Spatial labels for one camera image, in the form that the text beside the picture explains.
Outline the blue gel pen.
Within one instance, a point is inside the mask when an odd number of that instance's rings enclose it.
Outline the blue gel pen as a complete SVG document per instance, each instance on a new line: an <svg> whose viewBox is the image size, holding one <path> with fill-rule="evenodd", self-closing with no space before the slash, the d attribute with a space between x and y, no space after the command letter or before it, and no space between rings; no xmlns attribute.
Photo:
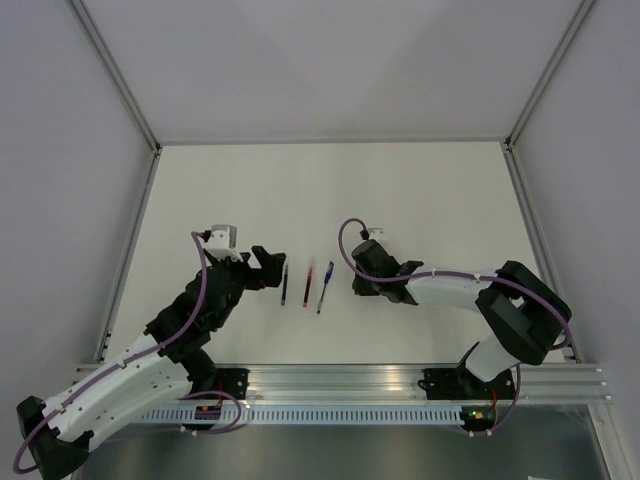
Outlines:
<svg viewBox="0 0 640 480"><path fill-rule="evenodd" d="M325 272L325 275L324 275L324 280L323 280L323 283L322 283L321 294L320 294L320 297L319 297L319 300L318 300L318 303L317 303L317 307L316 307L316 314L317 315L320 315L321 312L322 312L322 307L323 307L324 300L325 300L325 297L326 297L326 291L327 291L327 288L328 288L328 284L329 284L329 282L330 282L330 280L332 278L332 275L333 275L334 265L335 264L334 264L333 261L329 261L328 262L328 266L327 266L327 269L326 269L326 272Z"/></svg>

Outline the green pen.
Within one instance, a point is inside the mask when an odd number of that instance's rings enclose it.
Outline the green pen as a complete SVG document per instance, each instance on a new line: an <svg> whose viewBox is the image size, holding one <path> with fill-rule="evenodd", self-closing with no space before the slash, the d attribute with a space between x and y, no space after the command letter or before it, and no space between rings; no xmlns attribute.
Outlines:
<svg viewBox="0 0 640 480"><path fill-rule="evenodd" d="M282 275L282 289L280 296L280 305L284 307L287 301L287 293L288 293L288 280L289 280L289 265L285 263L283 275Z"/></svg>

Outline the red gel pen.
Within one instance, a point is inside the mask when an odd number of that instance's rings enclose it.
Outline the red gel pen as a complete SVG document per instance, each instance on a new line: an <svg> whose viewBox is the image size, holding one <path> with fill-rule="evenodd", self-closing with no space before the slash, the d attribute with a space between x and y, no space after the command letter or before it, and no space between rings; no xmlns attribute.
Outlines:
<svg viewBox="0 0 640 480"><path fill-rule="evenodd" d="M309 306L315 267L316 267L316 258L311 257L309 260L309 265L308 265L308 269L305 277L305 284L304 284L304 294L303 294L303 301L302 301L302 307L304 309L306 309Z"/></svg>

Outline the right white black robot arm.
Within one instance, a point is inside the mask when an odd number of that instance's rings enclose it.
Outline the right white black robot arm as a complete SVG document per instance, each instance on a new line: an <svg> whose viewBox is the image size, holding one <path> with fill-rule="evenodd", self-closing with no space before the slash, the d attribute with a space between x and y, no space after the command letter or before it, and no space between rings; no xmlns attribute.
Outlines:
<svg viewBox="0 0 640 480"><path fill-rule="evenodd" d="M351 253L352 289L358 296L383 296L395 304L441 305L479 314L491 334L475 343L455 368L457 388L476 397L492 381L521 364L537 366L569 340L569 306L532 271L508 261L494 272L473 274L429 268L420 261L399 263L376 240Z"/></svg>

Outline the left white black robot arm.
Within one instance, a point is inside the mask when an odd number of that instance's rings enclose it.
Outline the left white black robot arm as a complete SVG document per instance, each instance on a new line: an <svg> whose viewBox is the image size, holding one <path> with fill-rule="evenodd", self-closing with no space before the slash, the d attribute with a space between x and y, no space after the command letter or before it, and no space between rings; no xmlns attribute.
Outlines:
<svg viewBox="0 0 640 480"><path fill-rule="evenodd" d="M18 475L24 454L44 479L63 479L91 452L144 413L217 386L217 367L203 347L227 321L246 291L277 288L286 256L261 246L238 258L198 250L201 268L184 290L145 326L132 344L67 390L17 406L23 437L13 460Z"/></svg>

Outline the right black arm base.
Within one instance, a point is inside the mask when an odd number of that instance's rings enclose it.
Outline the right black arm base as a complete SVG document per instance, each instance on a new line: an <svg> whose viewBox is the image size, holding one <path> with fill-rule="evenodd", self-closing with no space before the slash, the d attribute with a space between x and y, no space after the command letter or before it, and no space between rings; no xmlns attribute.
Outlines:
<svg viewBox="0 0 640 480"><path fill-rule="evenodd" d="M476 378L466 367L469 350L455 367L432 367L422 370L417 386L428 400L513 400L515 387L512 373L504 370L490 382Z"/></svg>

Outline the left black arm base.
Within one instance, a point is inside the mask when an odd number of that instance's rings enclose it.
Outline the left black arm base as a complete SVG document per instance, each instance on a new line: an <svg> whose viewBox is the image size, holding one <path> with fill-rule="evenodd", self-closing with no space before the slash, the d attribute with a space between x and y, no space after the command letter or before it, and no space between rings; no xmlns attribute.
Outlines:
<svg viewBox="0 0 640 480"><path fill-rule="evenodd" d="M249 374L250 370L246 368L218 368L214 376L209 375L204 380L197 381L190 394L198 393L198 398L218 401L225 400L225 397L214 394L213 391L222 391L237 400L244 400L249 386Z"/></svg>

